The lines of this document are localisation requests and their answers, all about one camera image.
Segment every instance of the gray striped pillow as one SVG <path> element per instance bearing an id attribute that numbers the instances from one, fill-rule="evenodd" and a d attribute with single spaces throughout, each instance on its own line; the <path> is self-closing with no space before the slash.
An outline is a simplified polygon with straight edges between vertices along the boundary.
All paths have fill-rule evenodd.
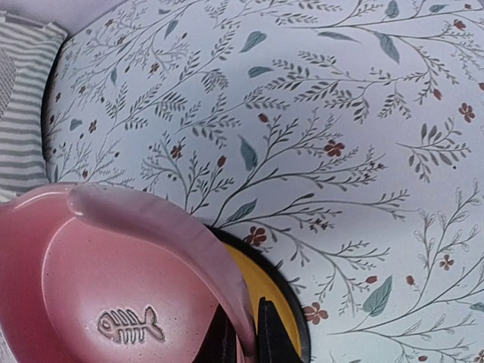
<path id="1" fill-rule="evenodd" d="M 67 34 L 13 22 L 0 12 L 0 188 L 23 193 L 48 183 L 42 156 L 45 83 Z"/>

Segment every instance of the white fabric with botanical print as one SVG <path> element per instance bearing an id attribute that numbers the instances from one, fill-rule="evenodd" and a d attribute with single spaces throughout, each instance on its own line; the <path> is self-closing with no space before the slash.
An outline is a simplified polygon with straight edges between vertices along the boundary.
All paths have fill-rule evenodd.
<path id="1" fill-rule="evenodd" d="M 484 363 L 484 1 L 131 0 L 64 47 L 53 182 L 245 239 L 318 363 Z"/>

